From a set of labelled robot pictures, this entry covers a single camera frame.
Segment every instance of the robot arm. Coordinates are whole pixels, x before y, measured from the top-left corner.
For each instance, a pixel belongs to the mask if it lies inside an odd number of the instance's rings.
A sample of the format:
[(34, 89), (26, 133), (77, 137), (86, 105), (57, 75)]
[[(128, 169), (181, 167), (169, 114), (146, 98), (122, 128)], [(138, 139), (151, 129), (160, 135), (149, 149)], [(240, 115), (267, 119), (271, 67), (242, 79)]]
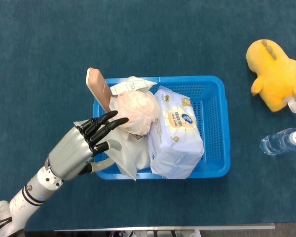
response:
[(49, 153), (45, 165), (11, 202), (0, 201), (0, 237), (17, 236), (32, 214), (64, 181), (92, 171), (92, 158), (110, 148), (109, 142), (98, 142), (128, 121), (128, 118), (120, 118), (109, 122), (116, 114), (117, 111), (111, 111), (82, 125), (76, 124)]

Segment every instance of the black stripe on robot arm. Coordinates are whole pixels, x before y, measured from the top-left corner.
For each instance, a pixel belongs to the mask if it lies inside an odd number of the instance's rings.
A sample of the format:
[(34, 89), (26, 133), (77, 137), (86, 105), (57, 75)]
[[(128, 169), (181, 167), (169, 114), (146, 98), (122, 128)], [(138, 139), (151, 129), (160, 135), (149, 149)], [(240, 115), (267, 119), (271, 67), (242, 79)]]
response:
[(41, 203), (41, 204), (36, 204), (36, 203), (32, 202), (32, 201), (26, 196), (26, 194), (24, 193), (24, 189), (25, 189), (25, 188), (22, 189), (22, 195), (23, 195), (24, 199), (25, 199), (29, 204), (31, 204), (31, 205), (33, 205), (33, 206), (41, 206), (41, 205), (42, 205), (42, 203)]
[(3, 224), (0, 225), (0, 229), (4, 226), (6, 226), (7, 224), (9, 224), (10, 222), (12, 222), (12, 217), (9, 217)]
[(37, 203), (44, 203), (45, 201), (39, 201), (37, 199), (35, 199), (34, 197), (32, 197), (32, 195), (30, 194), (30, 192), (26, 189), (26, 187), (24, 187), (24, 190), (26, 192), (26, 194), (29, 196), (30, 199), (32, 199), (34, 202), (37, 202)]

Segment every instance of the wet wipes package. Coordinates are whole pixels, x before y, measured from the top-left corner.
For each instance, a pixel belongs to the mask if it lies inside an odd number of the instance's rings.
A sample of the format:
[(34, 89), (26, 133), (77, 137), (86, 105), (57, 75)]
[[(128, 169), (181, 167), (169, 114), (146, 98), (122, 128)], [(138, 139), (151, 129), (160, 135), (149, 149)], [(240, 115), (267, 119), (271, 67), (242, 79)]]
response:
[(168, 179), (185, 179), (204, 154), (191, 100), (163, 86), (155, 97), (161, 116), (148, 133), (151, 170)]

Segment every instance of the pink mesh sponge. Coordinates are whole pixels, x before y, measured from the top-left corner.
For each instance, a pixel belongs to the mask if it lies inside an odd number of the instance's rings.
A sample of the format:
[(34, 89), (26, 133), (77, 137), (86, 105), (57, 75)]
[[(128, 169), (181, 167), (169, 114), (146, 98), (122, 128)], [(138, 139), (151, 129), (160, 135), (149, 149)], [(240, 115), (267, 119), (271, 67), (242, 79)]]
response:
[(150, 91), (144, 93), (130, 90), (119, 94), (117, 98), (111, 97), (110, 109), (118, 111), (114, 119), (129, 118), (129, 121), (119, 128), (138, 135), (146, 135), (151, 122), (161, 115), (159, 103)]

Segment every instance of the plush toy tag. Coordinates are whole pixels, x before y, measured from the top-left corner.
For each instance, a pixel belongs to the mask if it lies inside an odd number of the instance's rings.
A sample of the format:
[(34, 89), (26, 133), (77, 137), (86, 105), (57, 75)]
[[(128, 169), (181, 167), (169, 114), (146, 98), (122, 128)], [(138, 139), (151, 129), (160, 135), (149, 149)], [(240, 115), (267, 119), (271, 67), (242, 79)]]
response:
[(288, 107), (290, 108), (290, 110), (296, 114), (296, 100), (294, 97), (291, 97), (291, 96), (287, 96), (285, 97), (284, 101), (283, 102), (287, 102), (288, 104)]

